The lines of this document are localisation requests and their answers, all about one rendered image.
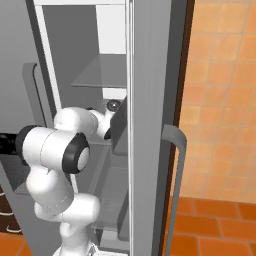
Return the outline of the dark grey door bin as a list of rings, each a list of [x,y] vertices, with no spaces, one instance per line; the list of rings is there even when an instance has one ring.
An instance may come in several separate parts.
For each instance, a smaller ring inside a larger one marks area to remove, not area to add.
[[[111,119],[111,141],[114,155],[128,154],[127,99],[124,99]]]

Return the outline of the glass fridge shelf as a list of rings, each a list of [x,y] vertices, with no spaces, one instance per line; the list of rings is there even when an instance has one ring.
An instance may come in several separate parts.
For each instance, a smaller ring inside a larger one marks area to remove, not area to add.
[[[126,83],[126,56],[99,54],[72,82],[72,86],[125,88]]]
[[[100,199],[100,214],[93,227],[117,230],[118,216],[128,191],[128,160],[101,146],[88,192]]]

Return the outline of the grey fridge body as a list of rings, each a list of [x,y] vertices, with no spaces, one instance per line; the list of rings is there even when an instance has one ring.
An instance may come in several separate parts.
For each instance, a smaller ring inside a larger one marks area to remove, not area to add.
[[[51,108],[58,113],[66,107],[91,107],[106,112],[111,99],[122,103],[127,99],[125,88],[76,87],[72,82],[99,54],[124,54],[127,73],[126,0],[33,0],[40,40],[38,49],[43,75],[49,80],[47,92],[53,99]],[[111,138],[92,134],[88,139],[90,158],[82,173],[74,176],[76,191],[87,193],[101,146],[110,146]],[[91,226],[102,251],[129,252],[128,191],[118,216],[117,230]]]

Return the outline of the dark brown cupboard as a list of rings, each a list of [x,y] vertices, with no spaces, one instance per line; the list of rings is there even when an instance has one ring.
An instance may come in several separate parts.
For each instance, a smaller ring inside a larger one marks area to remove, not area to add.
[[[0,186],[0,232],[21,234],[21,228]]]

